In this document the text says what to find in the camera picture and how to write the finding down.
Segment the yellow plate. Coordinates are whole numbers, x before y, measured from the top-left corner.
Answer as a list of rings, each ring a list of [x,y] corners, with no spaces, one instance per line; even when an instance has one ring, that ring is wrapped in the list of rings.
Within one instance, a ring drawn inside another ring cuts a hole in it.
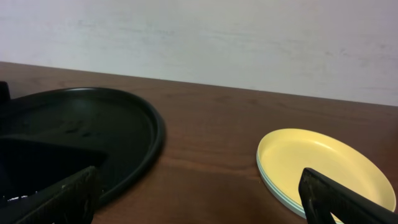
[[[266,134],[257,151],[272,183],[301,206],[300,178],[305,168],[312,168],[387,210],[396,209],[394,189],[382,171],[337,139],[304,129],[279,129]]]

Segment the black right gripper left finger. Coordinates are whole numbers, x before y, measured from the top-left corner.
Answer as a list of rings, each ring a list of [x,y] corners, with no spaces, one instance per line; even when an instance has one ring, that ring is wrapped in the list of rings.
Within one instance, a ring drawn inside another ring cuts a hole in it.
[[[89,166],[36,194],[8,200],[1,223],[91,223],[99,198],[98,170]]]

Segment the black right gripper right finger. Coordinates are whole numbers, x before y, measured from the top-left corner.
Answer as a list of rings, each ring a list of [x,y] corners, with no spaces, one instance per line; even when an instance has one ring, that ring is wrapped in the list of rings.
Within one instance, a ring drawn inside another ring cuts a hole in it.
[[[397,224],[397,214],[327,176],[305,168],[298,191],[308,224]]]

